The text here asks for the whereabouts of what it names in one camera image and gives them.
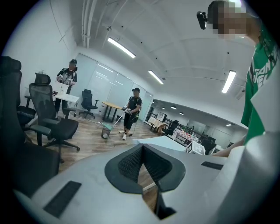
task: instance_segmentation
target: green shirt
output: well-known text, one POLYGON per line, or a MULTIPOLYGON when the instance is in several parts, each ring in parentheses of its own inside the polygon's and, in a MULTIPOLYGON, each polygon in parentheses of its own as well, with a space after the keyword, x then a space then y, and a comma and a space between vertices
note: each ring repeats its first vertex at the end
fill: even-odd
POLYGON ((277 44, 263 24, 259 40, 255 46, 254 56, 246 78, 245 106, 241 119, 241 123, 248 127, 244 144, 265 131, 263 123, 251 103, 251 98, 265 84, 277 60, 277 44))

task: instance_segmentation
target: mop handle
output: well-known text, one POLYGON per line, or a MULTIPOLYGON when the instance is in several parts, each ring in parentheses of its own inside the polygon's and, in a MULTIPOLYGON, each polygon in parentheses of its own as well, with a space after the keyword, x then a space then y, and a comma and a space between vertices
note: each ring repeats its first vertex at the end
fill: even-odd
POLYGON ((123 113, 123 114, 121 115, 121 117, 117 120, 117 122, 123 117, 124 114, 125 114, 125 113, 123 113))

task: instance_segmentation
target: wooden floor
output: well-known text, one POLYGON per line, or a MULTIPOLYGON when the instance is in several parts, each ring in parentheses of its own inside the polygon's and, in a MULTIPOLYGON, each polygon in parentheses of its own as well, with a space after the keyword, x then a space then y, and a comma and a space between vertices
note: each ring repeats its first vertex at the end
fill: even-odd
MULTIPOLYGON (((133 130, 135 129, 134 134, 130 137, 127 136, 126 140, 122 140, 123 135, 119 134, 119 131, 123 130, 123 122, 118 123, 113 128, 108 139, 103 139, 101 138, 102 125, 97 123, 98 121, 103 122, 100 117, 96 116, 96 119, 93 119, 90 115, 88 115, 87 119, 89 120, 87 120, 78 117, 78 115, 76 117, 70 115, 69 118, 78 121, 79 126, 76 133, 73 135, 73 138, 67 140, 67 142, 78 145, 80 147, 80 151, 77 152, 75 148, 62 146, 62 158, 65 160, 65 162, 60 164, 60 172, 85 157, 111 151, 122 146, 131 145, 133 144, 132 139, 158 137, 158 134, 150 131, 151 127, 148 124, 138 121, 136 126, 133 124, 130 131, 130 133, 133 133, 133 130)), ((37 143, 37 136, 35 132, 26 131, 26 134, 32 139, 33 143, 37 143)), ((46 144, 47 142, 48 140, 46 136, 43 136, 43 144, 46 144)), ((51 146, 49 148, 56 151, 58 150, 57 145, 51 146)), ((153 180, 145 169, 144 165, 140 169, 138 183, 143 188, 153 183, 153 180)), ((156 193, 156 187, 144 192, 143 198, 151 209, 153 209, 155 206, 156 193)))

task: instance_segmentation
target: black t-shirt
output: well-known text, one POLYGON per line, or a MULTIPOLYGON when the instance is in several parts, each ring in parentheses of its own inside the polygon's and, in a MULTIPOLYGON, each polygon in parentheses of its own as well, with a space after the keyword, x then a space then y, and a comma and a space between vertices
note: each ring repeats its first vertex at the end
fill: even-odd
POLYGON ((142 99, 140 97, 130 97, 128 101, 128 108, 134 110, 137 105, 142 106, 142 99))
POLYGON ((73 82, 77 82, 77 73, 74 71, 70 71, 69 68, 63 68, 57 76, 62 75, 62 80, 59 81, 63 84, 70 85, 71 80, 73 82))

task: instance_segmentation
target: black shorts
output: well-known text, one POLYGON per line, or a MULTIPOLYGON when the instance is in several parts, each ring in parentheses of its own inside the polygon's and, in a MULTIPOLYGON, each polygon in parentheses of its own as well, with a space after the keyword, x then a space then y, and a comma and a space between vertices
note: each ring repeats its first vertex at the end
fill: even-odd
POLYGON ((123 120, 123 125, 126 127, 126 129, 130 130, 131 126, 134 122, 134 117, 135 115, 130 115, 130 114, 125 114, 124 115, 124 120, 123 120))

